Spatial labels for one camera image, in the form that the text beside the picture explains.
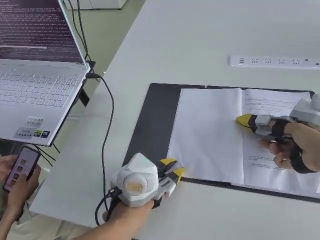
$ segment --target laptop screen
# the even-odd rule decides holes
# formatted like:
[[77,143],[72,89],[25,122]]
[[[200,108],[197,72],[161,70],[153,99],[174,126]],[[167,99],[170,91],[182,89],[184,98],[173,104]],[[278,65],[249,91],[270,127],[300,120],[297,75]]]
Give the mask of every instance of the laptop screen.
[[83,62],[58,0],[0,0],[0,59]]

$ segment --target laptop sticker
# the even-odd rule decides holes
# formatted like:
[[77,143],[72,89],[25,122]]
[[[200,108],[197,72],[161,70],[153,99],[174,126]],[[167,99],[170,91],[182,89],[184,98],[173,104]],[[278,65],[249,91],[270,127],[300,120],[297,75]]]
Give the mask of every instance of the laptop sticker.
[[37,138],[40,138],[40,136],[41,136],[41,134],[42,134],[42,130],[37,130],[37,131],[35,131],[35,133],[34,133],[34,137],[37,137]]
[[50,132],[49,131],[43,131],[42,135],[40,138],[47,139],[49,137]]
[[43,117],[40,116],[28,116],[26,120],[26,126],[27,127],[35,127],[40,128],[42,122],[44,121]]
[[31,139],[36,130],[37,129],[35,127],[19,127],[13,137],[15,139]]

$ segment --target hand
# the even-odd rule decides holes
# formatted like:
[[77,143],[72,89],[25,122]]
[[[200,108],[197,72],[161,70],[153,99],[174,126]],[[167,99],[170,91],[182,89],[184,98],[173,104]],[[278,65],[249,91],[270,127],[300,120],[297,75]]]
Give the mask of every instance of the hand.
[[19,176],[8,195],[8,209],[18,211],[18,213],[20,213],[26,200],[31,197],[39,186],[38,181],[40,173],[41,167],[37,165],[28,181],[25,174],[21,174]]
[[7,179],[12,167],[17,160],[16,155],[8,155],[0,157],[0,182]]
[[[141,207],[128,207],[120,202],[113,210],[110,221],[124,221],[129,223],[130,227],[132,227],[136,233],[145,225],[153,206],[153,200]],[[102,217],[106,219],[107,212],[105,212]]]
[[[291,135],[295,143],[302,149],[304,165],[315,172],[320,172],[320,132],[302,123],[288,123],[284,133]],[[290,162],[292,144],[279,144],[262,140],[260,145],[269,148],[275,155],[274,162],[279,168],[293,169]]]

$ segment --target smartphone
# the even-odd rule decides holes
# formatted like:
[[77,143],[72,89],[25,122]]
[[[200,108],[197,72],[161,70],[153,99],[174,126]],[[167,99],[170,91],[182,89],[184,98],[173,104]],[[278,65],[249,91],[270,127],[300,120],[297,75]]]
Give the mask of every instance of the smartphone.
[[2,189],[6,192],[10,192],[11,188],[16,184],[20,174],[25,174],[28,180],[32,176],[39,158],[40,152],[31,147],[24,146],[11,169],[9,176],[5,180]]

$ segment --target laptop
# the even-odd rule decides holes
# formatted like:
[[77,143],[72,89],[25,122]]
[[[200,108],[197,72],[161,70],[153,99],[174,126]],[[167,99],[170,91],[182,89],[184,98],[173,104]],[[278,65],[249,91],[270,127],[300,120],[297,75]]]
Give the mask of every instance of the laptop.
[[0,139],[50,146],[90,67],[60,0],[0,9]]

